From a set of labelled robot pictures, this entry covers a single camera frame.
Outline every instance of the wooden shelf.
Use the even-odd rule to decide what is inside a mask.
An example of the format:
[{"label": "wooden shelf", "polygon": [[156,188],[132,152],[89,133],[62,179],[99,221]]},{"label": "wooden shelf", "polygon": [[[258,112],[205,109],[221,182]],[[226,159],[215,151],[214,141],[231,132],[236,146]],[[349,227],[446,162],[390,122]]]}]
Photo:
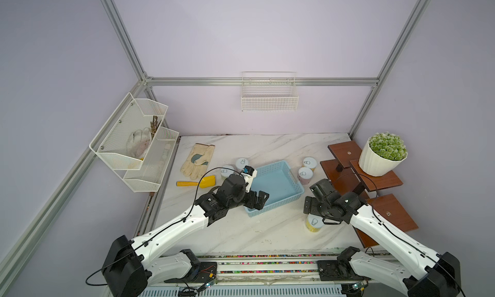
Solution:
[{"label": "wooden shelf", "polygon": [[[375,212],[381,214],[387,221],[397,226],[403,232],[409,232],[418,229],[418,225],[414,222],[411,216],[406,212],[404,207],[395,198],[393,194],[371,198],[366,200],[373,206]],[[364,248],[378,245],[370,236],[355,228],[357,236]]]},{"label": "wooden shelf", "polygon": [[361,167],[359,167],[358,159],[351,160],[350,166],[358,174],[357,177],[359,178],[359,180],[361,180],[362,184],[368,190],[368,192],[389,189],[404,184],[392,170],[381,177],[373,177],[365,173],[361,169]]},{"label": "wooden shelf", "polygon": [[328,150],[330,150],[330,152],[337,159],[338,163],[342,166],[341,169],[338,170],[349,168],[350,161],[353,159],[359,159],[359,156],[362,152],[361,148],[356,144],[354,140],[329,145]]},{"label": "wooden shelf", "polygon": [[[333,183],[335,189],[343,195],[347,192],[352,192],[360,182],[350,168],[345,168],[343,171],[338,172],[336,170],[338,164],[339,161],[336,159],[324,160],[320,162],[327,178]],[[369,198],[366,192],[362,192],[360,196],[364,199]]]}]

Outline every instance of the work glove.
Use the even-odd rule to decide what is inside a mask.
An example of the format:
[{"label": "work glove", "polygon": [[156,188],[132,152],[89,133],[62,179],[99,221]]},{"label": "work glove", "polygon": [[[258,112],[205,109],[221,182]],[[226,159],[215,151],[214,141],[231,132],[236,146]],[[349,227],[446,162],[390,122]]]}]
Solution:
[{"label": "work glove", "polygon": [[182,165],[182,174],[190,177],[191,180],[202,177],[207,172],[208,164],[211,161],[214,150],[215,146],[195,144]]},{"label": "work glove", "polygon": [[144,159],[152,142],[150,128],[138,129],[129,136],[127,140],[127,155],[132,158]]}]

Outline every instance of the white mesh rack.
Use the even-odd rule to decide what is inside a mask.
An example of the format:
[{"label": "white mesh rack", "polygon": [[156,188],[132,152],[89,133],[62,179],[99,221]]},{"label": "white mesh rack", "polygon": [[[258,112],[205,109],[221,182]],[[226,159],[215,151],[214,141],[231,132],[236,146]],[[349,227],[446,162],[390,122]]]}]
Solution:
[{"label": "white mesh rack", "polygon": [[[102,159],[134,192],[156,192],[160,187],[179,133],[164,126],[167,106],[149,99],[135,99],[129,93],[124,112],[102,141],[90,143],[90,149]],[[158,128],[143,158],[130,154],[128,140],[136,131],[151,128],[153,116]]]},{"label": "white mesh rack", "polygon": [[243,111],[293,112],[297,109],[298,102],[295,72],[243,72]]}]

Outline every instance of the small pot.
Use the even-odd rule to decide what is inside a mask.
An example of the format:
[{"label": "small pot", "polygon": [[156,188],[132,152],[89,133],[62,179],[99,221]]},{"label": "small pot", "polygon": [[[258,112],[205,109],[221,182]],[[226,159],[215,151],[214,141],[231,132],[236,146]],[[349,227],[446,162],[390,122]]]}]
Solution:
[{"label": "small pot", "polygon": [[371,150],[370,140],[368,139],[366,145],[363,147],[361,156],[359,157],[359,167],[361,167],[361,169],[368,175],[380,177],[393,170],[406,158],[407,156],[401,160],[389,160],[382,158]]}]

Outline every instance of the wall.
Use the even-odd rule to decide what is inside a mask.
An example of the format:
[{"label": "wall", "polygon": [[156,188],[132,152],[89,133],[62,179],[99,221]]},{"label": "wall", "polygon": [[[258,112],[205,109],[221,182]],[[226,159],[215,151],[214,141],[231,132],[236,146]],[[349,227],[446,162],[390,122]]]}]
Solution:
[{"label": "wall", "polygon": [[243,112],[241,87],[153,87],[180,135],[347,133],[370,87],[298,87],[295,112]]},{"label": "wall", "polygon": [[[137,78],[100,0],[0,0],[0,29],[3,259]],[[145,200],[96,163],[8,296],[99,292],[84,275]]]},{"label": "wall", "polygon": [[115,0],[149,75],[376,77],[417,0]]},{"label": "wall", "polygon": [[[154,77],[376,77],[417,0],[115,0]],[[348,132],[369,87],[300,87],[295,113],[242,113],[239,87],[155,87],[181,135]]]},{"label": "wall", "polygon": [[495,243],[495,0],[432,0],[359,129],[402,136],[407,160],[393,192],[410,234],[461,262],[467,296],[486,296]]}]

